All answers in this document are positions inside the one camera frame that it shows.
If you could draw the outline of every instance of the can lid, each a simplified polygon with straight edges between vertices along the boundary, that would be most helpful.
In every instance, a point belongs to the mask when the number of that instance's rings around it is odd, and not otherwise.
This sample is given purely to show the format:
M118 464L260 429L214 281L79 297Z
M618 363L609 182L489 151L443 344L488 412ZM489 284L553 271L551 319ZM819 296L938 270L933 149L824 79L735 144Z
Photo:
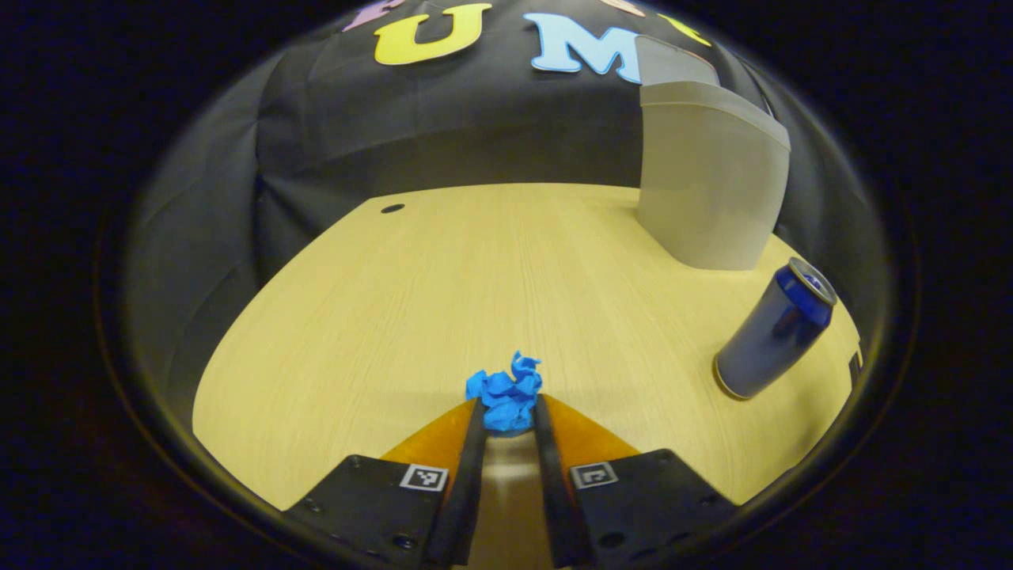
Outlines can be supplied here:
M789 258L788 266L791 267L791 271L798 276L798 279L805 284L809 292L815 294L821 301L831 307L837 305L837 292L834 291L830 280L827 280L827 277L816 267L798 257Z

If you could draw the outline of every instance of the plastic container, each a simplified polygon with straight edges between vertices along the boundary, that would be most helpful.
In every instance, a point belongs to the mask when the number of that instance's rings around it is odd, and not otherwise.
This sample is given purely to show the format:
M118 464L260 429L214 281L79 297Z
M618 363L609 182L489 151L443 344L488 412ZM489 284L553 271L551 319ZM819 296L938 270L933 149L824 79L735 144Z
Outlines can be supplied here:
M717 71L700 56L649 35L633 38L640 83L654 85L672 81L699 81L720 85Z
M640 106L640 224L688 265L754 268L784 199L787 130L697 81L642 85Z

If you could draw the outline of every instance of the light blue letter m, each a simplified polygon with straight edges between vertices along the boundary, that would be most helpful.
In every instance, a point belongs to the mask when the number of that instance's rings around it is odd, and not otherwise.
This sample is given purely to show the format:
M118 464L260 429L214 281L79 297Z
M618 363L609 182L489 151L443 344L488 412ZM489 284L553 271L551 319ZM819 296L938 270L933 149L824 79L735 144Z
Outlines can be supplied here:
M568 48L573 48L599 75L609 72L616 57L622 58L623 65L616 73L632 83L640 82L636 44L633 42L636 33L621 27L610 27L598 38L580 24L559 14L531 13L524 14L524 18L538 25L542 38L542 55L531 60L535 69L567 73L580 71L580 62L569 55Z

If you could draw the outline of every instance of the qr-like marker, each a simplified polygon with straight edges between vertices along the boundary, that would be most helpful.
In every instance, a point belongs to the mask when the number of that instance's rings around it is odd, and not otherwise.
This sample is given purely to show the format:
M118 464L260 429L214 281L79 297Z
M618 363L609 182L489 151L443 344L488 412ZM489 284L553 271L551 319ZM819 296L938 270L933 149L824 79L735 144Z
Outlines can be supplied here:
M405 489L418 489L419 491L443 491L447 484L449 470L443 468L431 468L428 466L408 466L408 471L401 479L401 487Z
M612 471L612 466L608 462L572 467L570 468L570 479L577 489L610 485L619 481L616 472Z

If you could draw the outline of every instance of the wooden table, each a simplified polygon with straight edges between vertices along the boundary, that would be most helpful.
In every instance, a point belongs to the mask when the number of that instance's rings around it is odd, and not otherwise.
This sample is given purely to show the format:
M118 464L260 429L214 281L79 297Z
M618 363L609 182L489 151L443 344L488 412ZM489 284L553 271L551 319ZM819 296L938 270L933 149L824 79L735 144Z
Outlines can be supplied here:
M198 390L196 435L287 509L343 458L382 456L460 404L468 377L509 370L521 350L543 360L546 394L641 452L673 450L733 502L749 500L840 412L858 333L838 305L781 380L748 402L725 396L714 354L797 253L772 235L755 270L684 265L636 221L638 191L519 183L367 200L233 324ZM381 212L392 203L404 208ZM503 558L496 545L510 543L491 535L495 520L522 517L544 534L540 507L525 507L541 501L533 446L530 436L490 440L469 567L544 565L541 555Z

